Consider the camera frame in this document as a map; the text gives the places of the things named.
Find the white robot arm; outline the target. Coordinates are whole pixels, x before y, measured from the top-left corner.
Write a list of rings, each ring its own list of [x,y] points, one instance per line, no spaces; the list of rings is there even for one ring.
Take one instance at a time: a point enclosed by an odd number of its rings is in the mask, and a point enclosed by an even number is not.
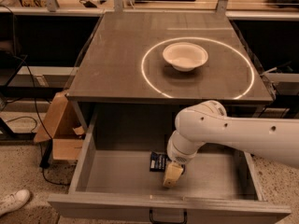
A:
[[[299,120],[232,118],[214,100],[189,106],[178,112],[175,130],[167,144],[170,162],[163,186],[174,187],[187,165],[203,145],[220,144],[299,167]]]

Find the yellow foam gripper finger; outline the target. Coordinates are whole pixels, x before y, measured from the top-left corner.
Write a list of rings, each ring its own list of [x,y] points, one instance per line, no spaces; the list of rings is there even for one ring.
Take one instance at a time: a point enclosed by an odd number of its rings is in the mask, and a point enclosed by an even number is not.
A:
[[[166,188],[173,188],[183,173],[183,166],[170,161],[165,168],[163,186]]]

